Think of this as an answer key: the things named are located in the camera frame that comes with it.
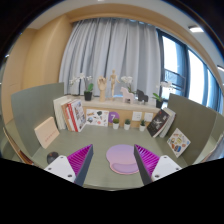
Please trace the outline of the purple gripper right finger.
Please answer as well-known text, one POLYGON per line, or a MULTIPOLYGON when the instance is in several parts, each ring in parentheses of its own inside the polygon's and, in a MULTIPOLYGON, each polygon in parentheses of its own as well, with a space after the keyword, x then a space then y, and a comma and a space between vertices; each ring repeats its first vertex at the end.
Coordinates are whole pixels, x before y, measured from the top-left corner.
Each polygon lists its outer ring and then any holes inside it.
POLYGON ((181 170, 181 167, 169 156, 159 157, 137 144, 134 145, 134 156, 144 185, 181 170))

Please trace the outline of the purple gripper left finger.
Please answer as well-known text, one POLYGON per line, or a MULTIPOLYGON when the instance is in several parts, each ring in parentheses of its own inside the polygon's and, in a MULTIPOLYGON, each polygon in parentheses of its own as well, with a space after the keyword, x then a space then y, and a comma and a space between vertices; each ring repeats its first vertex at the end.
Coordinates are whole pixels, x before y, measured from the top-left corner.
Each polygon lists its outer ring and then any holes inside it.
POLYGON ((69 156, 60 155, 50 163, 48 171, 78 186, 84 184, 89 165, 93 156, 93 145, 87 145, 69 156))

